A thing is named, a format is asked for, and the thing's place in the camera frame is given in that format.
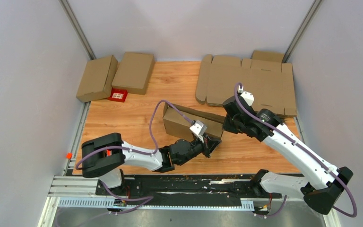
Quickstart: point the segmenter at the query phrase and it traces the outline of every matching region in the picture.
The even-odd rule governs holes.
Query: cardboard flap
[[[284,54],[277,52],[254,51],[254,53],[252,54],[252,59],[282,63],[284,56]]]
[[[272,72],[282,71],[284,54],[276,52],[254,51],[252,54],[251,68]]]
[[[293,80],[293,66],[291,63],[282,64],[283,72],[283,103],[285,106],[285,115],[296,116],[296,103]]]
[[[208,86],[209,70],[211,67],[211,62],[212,62],[212,55],[207,54],[202,60],[201,66],[199,68],[197,87],[195,89],[195,98],[201,104],[204,104],[207,98],[207,86]]]
[[[212,64],[221,64],[235,67],[240,67],[242,65],[241,59],[239,57],[227,55],[216,55],[212,60]]]
[[[194,110],[194,109],[191,109],[191,108],[188,108],[188,107],[185,107],[185,106],[181,106],[181,105],[176,105],[176,104],[173,104],[173,105],[178,110],[180,110],[181,112],[184,112],[184,113],[192,114],[194,116],[202,117],[202,118],[205,118],[205,119],[208,119],[208,120],[211,120],[211,121],[214,121],[214,122],[218,122],[218,123],[223,123],[225,121],[224,116],[220,116],[220,115],[217,115],[217,114],[214,114],[214,113],[207,113],[207,112],[203,112],[203,111],[199,111],[199,110]],[[169,106],[167,103],[165,103],[164,115],[165,115],[166,110],[168,108],[171,108],[171,106]]]
[[[210,77],[207,102],[212,106],[222,106],[225,100],[233,96],[233,88],[236,83],[245,83],[241,67],[212,64]]]

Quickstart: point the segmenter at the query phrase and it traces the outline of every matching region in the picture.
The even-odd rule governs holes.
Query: gray wall
[[[363,226],[363,1],[324,1],[290,61],[306,143],[354,172],[358,217],[342,226]],[[346,194],[337,205],[352,212]]]
[[[57,0],[0,0],[0,226],[37,225],[80,118],[86,62]]]
[[[144,51],[163,61],[285,52],[312,2],[69,0],[97,57]]]

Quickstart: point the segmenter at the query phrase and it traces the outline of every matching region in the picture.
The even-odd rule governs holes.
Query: metal frame
[[[313,19],[315,13],[319,9],[319,6],[321,5],[322,2],[323,0],[314,0],[314,2],[312,3],[310,10],[308,11],[307,15],[305,15],[304,20],[302,21],[300,27],[297,30],[297,33],[295,34],[292,42],[287,48],[285,57],[282,60],[283,63],[286,63],[289,60],[295,47],[297,46],[298,42],[300,41],[302,35],[304,34],[305,30],[307,29],[308,25],[310,24],[311,20]]]
[[[91,48],[90,44],[88,43],[86,35],[84,35],[84,32],[81,29],[80,24],[78,23],[76,16],[74,15],[73,10],[70,7],[69,2],[67,0],[59,0],[59,3],[62,5],[63,10],[65,11],[66,15],[68,16],[69,21],[71,22],[71,25],[73,26],[81,43],[83,44],[85,50],[87,51],[89,58],[91,60],[95,59],[96,57],[93,52],[93,49]]]
[[[86,36],[84,35],[84,33],[80,27],[80,24],[78,23],[76,16],[74,15],[74,13],[70,7],[69,2],[67,0],[59,0],[59,2],[62,5],[63,10],[67,14],[69,21],[71,22],[73,28],[75,29],[78,37],[80,38],[80,41],[82,42],[83,47],[85,48],[89,58],[91,60],[95,59],[96,58],[95,54],[94,54],[90,44],[88,43],[88,40],[87,40]],[[294,51],[296,45],[300,41],[300,38],[302,37],[303,33],[305,32],[306,28],[308,27],[308,24],[312,20],[313,16],[317,12],[317,10],[322,2],[323,2],[323,0],[314,0],[306,17],[304,18],[302,24],[300,25],[297,33],[294,36],[292,42],[290,43],[290,45],[285,53],[283,62],[288,61],[288,59],[290,58],[292,52]],[[65,167],[63,168],[64,175],[68,169],[73,169],[73,167],[74,167],[74,164],[76,161],[76,156],[77,156],[77,151],[78,151],[81,137],[83,134],[89,107],[90,107],[90,102],[85,103],[82,115],[80,117],[79,125],[78,125],[77,131],[76,131],[76,135],[73,140],[73,145],[71,148],[72,158],[66,163]],[[298,132],[300,134],[300,138],[303,141],[303,134],[302,134],[302,130],[300,129],[299,121],[296,118],[294,118],[294,121],[296,123]],[[55,176],[52,181],[52,185],[49,190],[48,197],[45,202],[45,206],[43,208],[43,211],[42,211],[39,223],[38,223],[38,227],[51,227],[53,224],[54,218],[55,218],[57,208],[59,206],[69,206],[69,204],[67,204],[66,201],[68,203],[71,203],[70,201],[73,201],[73,205],[75,205],[75,206],[79,206],[79,203],[77,201],[86,201],[86,203],[88,203],[88,205],[84,206],[84,207],[92,207],[92,206],[96,207],[97,204],[105,205],[106,201],[109,201],[109,203],[110,203],[110,201],[113,200],[112,197],[95,195],[95,187],[97,185],[97,180],[98,180],[97,178],[86,179],[86,178],[78,177],[78,176]],[[267,200],[267,199],[255,199],[255,201],[264,201],[264,200]],[[250,201],[242,200],[242,204],[247,204],[247,207],[243,207],[243,208],[236,207],[236,208],[230,209],[230,210],[246,209],[249,207],[249,203],[247,203],[247,202],[250,202]],[[199,207],[199,208],[198,207],[187,207],[187,208],[185,208],[185,207],[183,207],[183,208],[181,208],[181,207],[149,207],[149,206],[147,206],[146,208],[147,209],[168,209],[168,210],[169,209],[221,210],[221,208],[219,208],[219,207],[216,207],[216,208],[210,208],[210,207]],[[337,212],[335,210],[332,210],[328,215],[324,215],[324,221],[325,221],[327,227],[341,227],[338,216],[337,216]]]
[[[88,115],[88,110],[90,108],[90,104],[91,104],[91,102],[84,103],[83,112],[81,114],[80,121],[78,123],[77,130],[76,130],[76,135],[74,136],[73,144],[72,144],[71,150],[70,150],[70,153],[72,154],[71,159],[69,159],[65,163],[65,166],[63,167],[62,175],[65,175],[67,173],[68,169],[73,169],[74,165],[76,164],[77,152],[78,152],[78,148],[80,147],[80,141],[81,141],[81,137],[83,135],[84,126],[86,125],[86,120],[87,120],[87,115]]]

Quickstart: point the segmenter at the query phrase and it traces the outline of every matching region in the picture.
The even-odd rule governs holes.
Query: flattened cardboard box
[[[201,62],[196,100],[221,106],[233,96],[236,83],[254,95],[253,108],[269,109],[281,116],[296,116],[293,67],[282,53],[254,51],[252,59],[207,54]]]
[[[145,95],[155,60],[153,54],[125,52],[112,87]]]
[[[113,55],[87,62],[76,97],[82,102],[109,97],[117,65],[118,61]]]
[[[183,114],[185,114],[188,118],[192,120],[202,121],[206,126],[206,133],[209,136],[215,138],[221,138],[223,134],[222,125],[225,121],[225,117],[213,114],[206,113],[198,110],[193,110],[181,105],[173,104],[178,110],[180,110]],[[168,104],[165,104],[164,107],[164,116],[163,121],[166,129],[166,133],[178,137],[180,139],[185,139],[187,141],[192,141],[193,135],[190,131],[190,123],[188,123],[179,113],[177,113],[172,107]]]

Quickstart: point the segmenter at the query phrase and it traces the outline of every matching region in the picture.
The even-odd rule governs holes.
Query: wooden table surface
[[[222,107],[201,105],[195,100],[199,67],[199,61],[156,62],[145,95],[128,94],[125,103],[108,100],[91,102],[81,143],[118,132],[124,141],[132,145],[155,148],[149,136],[148,124],[157,102],[162,99],[196,110],[226,115]],[[166,134],[162,117],[163,104],[152,125],[159,147],[173,144],[178,139]],[[298,137],[293,118],[287,118],[286,124]],[[81,148],[76,162],[80,159]],[[135,166],[122,165],[120,168],[125,174],[160,174]],[[264,143],[246,135],[224,132],[222,144],[211,154],[211,158],[200,154],[164,174],[251,174],[260,169],[275,173],[298,173],[283,156]],[[73,174],[82,173],[81,170],[74,170]]]

